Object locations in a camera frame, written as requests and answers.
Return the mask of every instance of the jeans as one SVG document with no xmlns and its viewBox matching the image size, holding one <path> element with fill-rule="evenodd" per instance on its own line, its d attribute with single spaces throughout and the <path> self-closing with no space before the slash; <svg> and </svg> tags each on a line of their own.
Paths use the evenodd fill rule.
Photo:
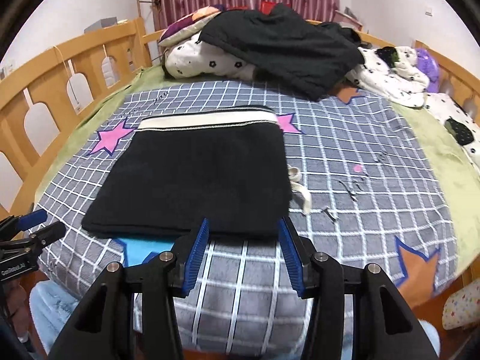
<svg viewBox="0 0 480 360">
<path fill-rule="evenodd" d="M 37 283 L 30 293 L 30 311 L 45 352 L 49 353 L 53 342 L 78 304 L 78 300 L 51 280 Z M 440 338 L 436 329 L 426 321 L 420 321 L 425 333 L 440 354 Z M 344 344 L 342 360 L 352 358 L 352 346 Z"/>
</svg>

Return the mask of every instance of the orange star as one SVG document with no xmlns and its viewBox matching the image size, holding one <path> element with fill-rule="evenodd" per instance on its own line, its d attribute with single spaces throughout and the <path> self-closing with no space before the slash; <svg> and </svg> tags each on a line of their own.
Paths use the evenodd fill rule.
<svg viewBox="0 0 480 360">
<path fill-rule="evenodd" d="M 435 291 L 435 274 L 437 272 L 440 249 L 430 257 L 405 245 L 395 237 L 398 260 L 404 277 L 397 283 L 400 294 L 413 309 L 431 298 Z"/>
</svg>

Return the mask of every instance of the cord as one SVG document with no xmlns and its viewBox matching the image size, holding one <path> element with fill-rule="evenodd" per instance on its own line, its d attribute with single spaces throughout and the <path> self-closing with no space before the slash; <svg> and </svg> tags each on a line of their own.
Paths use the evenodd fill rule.
<svg viewBox="0 0 480 360">
<path fill-rule="evenodd" d="M 81 109 L 80 102 L 78 101 L 77 96 L 76 96 L 75 91 L 74 91 L 74 87 L 71 85 L 71 82 L 70 82 L 70 79 L 72 78 L 73 75 L 71 74 L 71 72 L 69 73 L 69 70 L 67 69 L 67 64 L 65 63 L 65 58 L 63 58 L 63 54 L 60 51 L 60 49 L 56 46 L 54 46 L 53 48 L 57 49 L 58 52 L 60 53 L 60 57 L 62 58 L 63 66 L 65 67 L 65 71 L 67 72 L 67 76 L 69 77 L 67 82 L 70 85 L 71 92 L 73 93 L 73 97 L 75 98 L 75 102 L 77 103 L 76 110 L 80 111 L 80 109 Z"/>
</svg>

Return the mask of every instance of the wooden bed frame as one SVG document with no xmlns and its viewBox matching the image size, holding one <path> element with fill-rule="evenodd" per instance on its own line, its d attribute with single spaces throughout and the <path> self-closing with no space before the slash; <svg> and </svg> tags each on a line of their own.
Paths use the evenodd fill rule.
<svg viewBox="0 0 480 360">
<path fill-rule="evenodd" d="M 0 152 L 4 153 L 22 180 L 11 209 L 7 211 L 0 205 L 0 220 L 8 215 L 28 212 L 42 177 L 73 129 L 91 113 L 101 99 L 128 84 L 138 69 L 152 66 L 147 44 L 159 39 L 162 32 L 163 30 L 146 34 L 143 19 L 138 17 L 47 49 L 0 81 Z M 364 41 L 375 46 L 393 46 L 372 35 L 363 32 L 360 35 Z M 426 48 L 437 60 L 442 78 L 450 79 L 454 87 L 453 97 L 459 104 L 462 105 L 473 96 L 480 108 L 480 79 L 418 40 L 415 47 Z M 101 68 L 106 54 L 115 59 L 119 73 L 119 81 L 110 87 L 106 86 Z M 129 56 L 135 67 L 133 71 L 129 65 Z M 94 98 L 79 114 L 76 114 L 66 91 L 70 77 L 64 63 L 69 60 L 75 73 L 85 75 Z M 33 104 L 44 103 L 47 106 L 59 130 L 57 137 L 41 155 L 25 132 L 24 120 L 29 106 L 23 94 L 24 89 L 28 90 Z M 480 121 L 480 115 L 477 115 L 476 121 Z"/>
</svg>

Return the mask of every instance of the gray checkered blanket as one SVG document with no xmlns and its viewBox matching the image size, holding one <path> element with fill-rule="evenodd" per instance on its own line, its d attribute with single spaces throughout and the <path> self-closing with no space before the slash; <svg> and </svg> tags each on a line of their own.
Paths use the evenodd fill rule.
<svg viewBox="0 0 480 360">
<path fill-rule="evenodd" d="M 142 262 L 170 247 L 171 240 L 95 238 L 82 230 L 81 220 L 128 147 L 133 133 L 127 130 L 144 117 L 245 104 L 263 104 L 284 122 L 291 119 L 292 125 L 283 126 L 287 161 L 301 169 L 313 209 L 304 216 L 293 200 L 290 217 L 319 251 L 357 267 L 375 262 L 400 283 L 408 275 L 402 247 L 424 260 L 438 255 L 436 291 L 453 279 L 457 255 L 448 207 L 412 130 L 386 100 L 361 91 L 349 104 L 335 97 L 312 103 L 277 87 L 237 81 L 128 95 L 40 199 L 38 207 L 48 212 L 45 224 L 61 220 L 67 226 L 66 237 L 40 256 L 42 270 L 81 297 L 109 262 Z M 99 146 L 101 132 L 119 125 L 125 135 Z M 261 175 L 253 176 L 261 182 Z M 138 330 L 140 298 L 134 310 Z M 311 301 L 291 289 L 278 244 L 233 241 L 207 246 L 195 289 L 176 299 L 175 307 L 186 348 L 275 356 L 302 350 Z M 345 313 L 351 333 L 349 302 Z"/>
</svg>

